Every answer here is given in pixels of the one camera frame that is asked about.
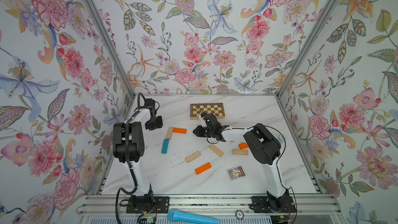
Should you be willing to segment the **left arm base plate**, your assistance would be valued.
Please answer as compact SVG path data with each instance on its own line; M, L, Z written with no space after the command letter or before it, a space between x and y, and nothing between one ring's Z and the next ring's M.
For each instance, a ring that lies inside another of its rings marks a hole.
M158 214L167 214L169 211L170 197L131 196L128 200L127 214L149 213L152 209Z

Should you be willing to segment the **wooden chessboard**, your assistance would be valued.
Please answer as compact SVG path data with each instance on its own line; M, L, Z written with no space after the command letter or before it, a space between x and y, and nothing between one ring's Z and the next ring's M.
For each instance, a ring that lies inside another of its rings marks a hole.
M202 113L213 114L218 119L224 119L226 117L223 103L199 103L190 105L191 120L199 119Z

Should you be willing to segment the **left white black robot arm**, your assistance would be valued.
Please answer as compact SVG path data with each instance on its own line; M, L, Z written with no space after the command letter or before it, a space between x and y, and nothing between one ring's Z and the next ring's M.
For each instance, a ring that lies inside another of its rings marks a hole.
M125 194L135 198L153 195L140 159L145 153L143 130L154 131L163 127L162 117L157 115L159 106L157 101L144 98L144 104L138 102L130 118L115 123L113 127L114 157L124 164L132 183L132 191L126 191Z

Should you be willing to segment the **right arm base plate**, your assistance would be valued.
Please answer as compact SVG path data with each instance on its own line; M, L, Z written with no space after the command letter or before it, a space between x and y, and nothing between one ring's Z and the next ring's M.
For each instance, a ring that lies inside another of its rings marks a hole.
M297 212L294 199L290 196L281 197L280 199L269 198L267 196L253 196L251 197L249 208L255 213L289 214Z

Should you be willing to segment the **teal wooden block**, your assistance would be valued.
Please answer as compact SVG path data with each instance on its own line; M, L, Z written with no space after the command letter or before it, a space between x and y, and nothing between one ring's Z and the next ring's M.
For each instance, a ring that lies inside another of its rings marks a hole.
M165 140L163 141L162 151L161 151L162 154L167 154L168 148L169 148L169 143L170 143L170 140L169 140L169 139L165 139Z

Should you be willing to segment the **orange block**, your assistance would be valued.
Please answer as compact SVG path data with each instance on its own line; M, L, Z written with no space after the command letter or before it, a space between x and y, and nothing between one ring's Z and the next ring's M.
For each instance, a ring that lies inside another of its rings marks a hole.
M186 133L187 133L187 129L183 129L183 128L173 128L173 133L186 134Z
M208 162L198 168L195 169L196 175L200 175L203 172L206 172L207 170L211 169L211 164Z
M247 149L249 146L246 143L240 143L239 144L239 149Z

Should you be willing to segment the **small blue white cup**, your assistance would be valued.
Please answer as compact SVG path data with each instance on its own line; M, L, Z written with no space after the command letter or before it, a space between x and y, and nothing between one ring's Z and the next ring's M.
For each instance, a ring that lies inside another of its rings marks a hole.
M286 141L286 137L284 135L280 135L278 140L283 145L285 143L285 141Z

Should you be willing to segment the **aluminium front rail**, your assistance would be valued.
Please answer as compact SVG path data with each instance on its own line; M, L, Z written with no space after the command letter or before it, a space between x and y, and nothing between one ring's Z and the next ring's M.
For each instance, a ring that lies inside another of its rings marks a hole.
M234 215L237 210L252 215L252 195L171 195L169 209L182 212L216 216ZM115 195L86 197L77 208L79 216L110 216L115 214ZM284 207L282 213L300 215L340 215L341 209L332 195L295 194L293 203Z

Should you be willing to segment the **natural block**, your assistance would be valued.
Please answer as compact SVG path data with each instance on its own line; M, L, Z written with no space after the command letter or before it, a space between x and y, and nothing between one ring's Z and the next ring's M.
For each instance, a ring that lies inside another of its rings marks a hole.
M232 152L234 155L240 155L240 156L249 155L249 151L246 149L233 149Z
M214 144L211 144L210 146L209 146L209 149L211 150L211 151L213 151L216 155L218 155L219 157L222 157L223 155L224 155L224 152L221 150L221 149L219 149L217 146L215 146Z
M171 138L172 138L172 135L173 135L173 127L169 127L168 128L168 131L167 131L167 134L166 134L166 139L167 140L170 140Z
M195 153L193 153L193 154L191 154L191 155L189 155L189 156L187 156L187 157L185 158L186 163L190 163L190 162L192 162L193 160L199 158L200 156L201 156L201 152L200 152L200 151L196 151Z

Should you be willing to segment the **playing card box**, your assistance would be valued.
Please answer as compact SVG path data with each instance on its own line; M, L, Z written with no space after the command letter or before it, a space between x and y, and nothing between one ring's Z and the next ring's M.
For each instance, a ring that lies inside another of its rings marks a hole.
M238 179L242 179L242 178L246 177L246 173L242 166L237 166L237 167L227 169L227 174L228 174L230 181L236 181Z

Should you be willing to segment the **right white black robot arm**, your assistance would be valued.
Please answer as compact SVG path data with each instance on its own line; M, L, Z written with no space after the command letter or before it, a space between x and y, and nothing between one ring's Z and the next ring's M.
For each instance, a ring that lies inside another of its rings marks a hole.
M269 127L257 123L254 126L230 127L221 125L214 114L201 113L202 125L193 134L198 138L215 139L218 142L245 142L253 157L262 164L266 179L266 196L252 197L250 208L255 213L296 213L296 203L285 187L278 162L283 152L279 140Z

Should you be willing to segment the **blue microphone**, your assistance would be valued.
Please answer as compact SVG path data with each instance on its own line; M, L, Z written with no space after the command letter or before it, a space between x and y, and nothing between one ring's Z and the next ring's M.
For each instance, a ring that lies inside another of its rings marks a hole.
M179 210L169 210L167 219L170 222L187 222L192 224L219 224L220 220L208 216L190 214Z

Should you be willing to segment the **orange block front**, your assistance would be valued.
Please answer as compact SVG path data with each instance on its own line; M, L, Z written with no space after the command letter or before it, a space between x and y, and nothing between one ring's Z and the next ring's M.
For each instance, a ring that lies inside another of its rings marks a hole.
M200 175L203 172L206 172L207 170L211 169L211 164L208 162L198 168L195 169L196 175Z

